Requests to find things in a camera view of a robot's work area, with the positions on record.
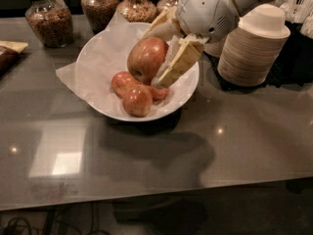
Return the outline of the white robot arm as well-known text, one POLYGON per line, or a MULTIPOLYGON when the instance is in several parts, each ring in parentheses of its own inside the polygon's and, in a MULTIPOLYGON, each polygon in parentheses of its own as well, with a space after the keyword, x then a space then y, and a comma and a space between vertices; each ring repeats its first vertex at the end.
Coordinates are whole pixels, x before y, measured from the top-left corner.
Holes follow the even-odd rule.
POLYGON ((152 80, 169 87, 201 57, 204 45, 217 42, 238 27, 240 17, 274 0, 179 0, 162 12, 145 31, 170 43, 164 63, 152 80))

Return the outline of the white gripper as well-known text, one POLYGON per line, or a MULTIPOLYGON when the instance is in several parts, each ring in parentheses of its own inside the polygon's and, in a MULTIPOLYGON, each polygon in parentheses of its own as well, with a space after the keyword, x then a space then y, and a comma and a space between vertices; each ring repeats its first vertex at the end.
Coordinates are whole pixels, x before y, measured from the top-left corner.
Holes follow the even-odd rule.
POLYGON ((165 61, 151 86, 168 88, 173 85, 198 61, 205 43, 226 37, 237 28, 239 19, 235 0, 179 0, 177 10, 171 7, 162 11, 142 36, 142 39, 171 40, 165 61), (182 30, 189 35, 183 38, 182 30))

